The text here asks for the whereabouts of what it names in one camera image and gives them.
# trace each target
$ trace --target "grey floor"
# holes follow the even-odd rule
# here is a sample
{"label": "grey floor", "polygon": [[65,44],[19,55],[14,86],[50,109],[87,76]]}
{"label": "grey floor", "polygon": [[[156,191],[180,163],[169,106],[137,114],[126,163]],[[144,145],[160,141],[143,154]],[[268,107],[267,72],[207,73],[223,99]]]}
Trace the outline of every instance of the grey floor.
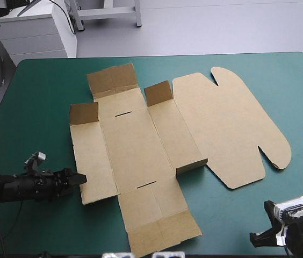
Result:
{"label": "grey floor", "polygon": [[[133,0],[116,0],[124,6]],[[83,9],[101,1],[79,0]],[[141,0],[143,27],[121,18],[87,21],[78,57],[303,52],[303,0]],[[6,83],[15,66],[0,43]]]}

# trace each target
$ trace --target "white desk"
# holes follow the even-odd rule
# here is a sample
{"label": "white desk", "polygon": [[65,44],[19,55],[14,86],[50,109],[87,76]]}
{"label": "white desk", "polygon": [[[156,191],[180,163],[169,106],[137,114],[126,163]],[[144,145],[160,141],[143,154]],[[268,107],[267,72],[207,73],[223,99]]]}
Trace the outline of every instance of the white desk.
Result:
{"label": "white desk", "polygon": [[[55,2],[68,15],[64,1]],[[0,0],[0,7],[5,7],[5,0]],[[17,17],[23,8],[15,8],[0,18],[0,41],[15,65],[24,59],[76,57],[76,36],[58,6],[42,0]]]}

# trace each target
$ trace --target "desk drawer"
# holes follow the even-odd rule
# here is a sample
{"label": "desk drawer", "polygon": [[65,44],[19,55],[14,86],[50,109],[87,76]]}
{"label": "desk drawer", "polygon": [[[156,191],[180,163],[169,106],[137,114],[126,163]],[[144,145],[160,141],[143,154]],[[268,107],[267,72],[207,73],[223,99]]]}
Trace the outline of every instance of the desk drawer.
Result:
{"label": "desk drawer", "polygon": [[16,20],[0,23],[0,39],[58,34],[53,18]]}
{"label": "desk drawer", "polygon": [[67,52],[63,50],[38,52],[38,53],[28,53],[20,55],[11,55],[13,63],[18,66],[20,61],[25,59],[43,59],[43,58],[67,58]]}
{"label": "desk drawer", "polygon": [[58,34],[17,39],[3,39],[1,42],[10,55],[64,49],[64,45]]}

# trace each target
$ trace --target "green table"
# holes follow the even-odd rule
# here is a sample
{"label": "green table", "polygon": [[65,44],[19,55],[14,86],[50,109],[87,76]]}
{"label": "green table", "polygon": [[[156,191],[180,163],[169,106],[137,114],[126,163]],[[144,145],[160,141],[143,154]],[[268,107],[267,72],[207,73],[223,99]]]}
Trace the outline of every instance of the green table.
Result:
{"label": "green table", "polygon": [[[202,237],[171,249],[188,254],[271,254],[282,248],[255,249],[249,232],[269,228],[265,200],[280,202],[303,195],[303,54],[235,54],[25,60],[0,105],[0,173],[23,172],[35,151],[47,154],[42,165],[53,171],[75,169],[69,132],[69,104],[92,101],[87,73],[133,62],[141,88],[210,68],[228,68],[244,79],[264,109],[286,135],[292,161],[282,172],[263,157],[266,178],[236,190],[227,189],[208,169],[199,168],[178,180]],[[19,203],[0,206],[6,232]],[[128,251],[118,200],[82,206],[79,190],[49,202],[26,202],[11,236],[9,253],[102,253]]]}

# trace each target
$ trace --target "black cable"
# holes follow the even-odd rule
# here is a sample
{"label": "black cable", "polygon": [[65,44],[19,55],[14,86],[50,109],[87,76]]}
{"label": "black cable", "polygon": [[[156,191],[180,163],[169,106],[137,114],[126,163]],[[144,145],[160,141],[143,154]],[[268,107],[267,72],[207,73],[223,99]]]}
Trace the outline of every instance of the black cable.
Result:
{"label": "black cable", "polygon": [[1,249],[2,249],[3,258],[6,258],[5,244],[4,244],[4,241],[2,238],[1,231],[0,231],[0,245],[1,245]]}
{"label": "black cable", "polygon": [[287,246],[284,246],[284,249],[285,249],[285,251],[286,251],[287,257],[288,257],[288,258],[291,258],[291,257],[290,257],[290,253],[289,253],[289,251],[288,251],[288,249],[287,249]]}
{"label": "black cable", "polygon": [[74,28],[71,27],[71,22],[68,19],[68,16],[67,16],[66,12],[64,11],[64,9],[59,4],[55,3],[53,0],[49,0],[49,1],[52,2],[52,3],[54,3],[55,5],[57,5],[62,10],[62,12],[64,13],[64,15],[66,16],[66,19],[67,19],[67,22],[69,24],[69,28],[70,28],[72,34],[75,35],[75,31],[73,31]]}
{"label": "black cable", "polygon": [[6,233],[6,235],[3,237],[3,239],[6,239],[12,233],[12,231],[13,231],[16,223],[18,222],[18,218],[19,218],[19,215],[20,215],[20,212],[21,212],[21,208],[23,207],[23,203],[24,203],[24,201],[20,202],[20,207],[19,207],[19,210],[17,212],[16,218],[15,218],[15,220],[14,220],[11,228],[8,230],[8,232]]}

